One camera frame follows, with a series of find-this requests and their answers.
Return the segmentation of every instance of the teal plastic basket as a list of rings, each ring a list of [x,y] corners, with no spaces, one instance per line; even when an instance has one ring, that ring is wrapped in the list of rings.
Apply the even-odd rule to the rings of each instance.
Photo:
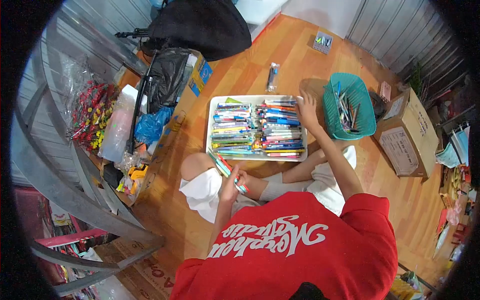
[[[340,123],[340,115],[338,113],[335,96],[335,91],[338,89],[338,82],[340,82],[340,93],[347,93],[346,97],[354,108],[360,103],[360,108],[355,120],[356,129],[359,131],[358,133],[346,132]],[[330,76],[328,84],[324,86],[324,89],[323,106],[325,124],[328,134],[332,138],[351,141],[375,133],[377,123],[375,122],[372,102],[370,101],[367,87],[360,77],[349,73],[333,73],[332,76]]]

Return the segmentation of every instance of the white lettering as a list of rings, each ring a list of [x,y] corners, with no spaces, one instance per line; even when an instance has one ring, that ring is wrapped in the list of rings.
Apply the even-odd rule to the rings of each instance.
[[[298,218],[299,216],[297,215],[284,216],[261,227],[248,224],[233,224],[222,231],[222,236],[224,238],[228,236],[235,238],[226,243],[214,244],[207,258],[225,256],[231,251],[236,252],[234,257],[243,256],[247,248],[252,250],[268,249],[272,253],[284,252],[288,248],[285,257],[289,257],[295,254],[300,240],[306,246],[314,245],[325,240],[325,235],[320,233],[316,233],[316,238],[313,240],[310,240],[310,236],[317,229],[328,230],[327,225],[314,224],[307,229],[308,223],[304,223],[299,229],[298,226],[289,222]],[[249,233],[254,233],[254,235],[261,236],[261,238],[254,239],[243,236]]]
[[[245,225],[245,227],[242,230],[240,230],[240,232],[235,237],[236,238],[241,237],[244,233],[254,232],[257,229],[258,229],[258,227],[255,226],[255,225]]]
[[[245,242],[243,242],[241,245],[240,245],[240,249],[238,250],[237,254],[235,254],[234,257],[237,257],[237,256],[243,256],[243,252],[245,251],[245,249],[247,248],[247,246],[253,242],[255,239],[252,239],[252,238],[247,238],[245,240]]]
[[[313,225],[312,227],[310,227],[308,229],[308,232],[307,232],[307,235],[306,236],[302,236],[301,240],[302,242],[309,246],[309,245],[313,245],[313,244],[316,244],[316,243],[319,243],[323,240],[325,240],[325,236],[323,234],[320,234],[320,233],[317,233],[317,239],[315,240],[310,240],[310,235],[313,233],[313,231],[317,228],[322,228],[323,230],[327,230],[328,229],[328,226],[327,225],[324,225],[324,224],[315,224]]]

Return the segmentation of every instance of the white wall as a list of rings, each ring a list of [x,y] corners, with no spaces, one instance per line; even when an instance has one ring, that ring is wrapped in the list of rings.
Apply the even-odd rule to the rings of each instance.
[[[325,28],[345,38],[361,0],[290,0],[282,14]]]

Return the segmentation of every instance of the red t-shirt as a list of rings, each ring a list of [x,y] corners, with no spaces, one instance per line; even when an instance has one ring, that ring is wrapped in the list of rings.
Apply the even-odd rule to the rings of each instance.
[[[389,202],[348,199],[340,217],[309,192],[238,211],[207,259],[178,268],[170,299],[288,299],[302,282],[328,299],[383,299],[397,270]]]

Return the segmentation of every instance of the white tray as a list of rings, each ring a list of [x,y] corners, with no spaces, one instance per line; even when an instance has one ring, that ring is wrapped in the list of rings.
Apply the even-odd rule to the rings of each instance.
[[[242,96],[218,96],[218,97],[213,97],[212,100],[210,101],[210,111],[208,113],[208,129],[207,129],[207,139],[206,139],[206,149],[209,149],[212,147],[211,139],[210,136],[212,135],[212,125],[214,123],[213,121],[213,115],[215,114],[215,109],[219,103],[223,103],[227,100],[227,98],[233,98],[237,101],[240,102],[245,102],[245,103],[251,103],[253,105],[253,108],[257,105],[260,105],[263,103],[265,99],[271,99],[271,100],[279,100],[279,99],[296,99],[295,97],[292,96],[280,96],[280,95],[242,95]],[[270,157],[267,155],[261,155],[261,154],[250,154],[250,155],[245,155],[245,156],[227,156],[227,155],[222,155],[223,158],[225,159],[239,159],[239,160],[272,160],[272,161],[304,161],[307,156],[307,130],[302,127],[301,129],[302,132],[302,142],[303,142],[303,147],[305,147],[305,152],[302,153],[302,155],[298,158],[291,158],[291,157]]]

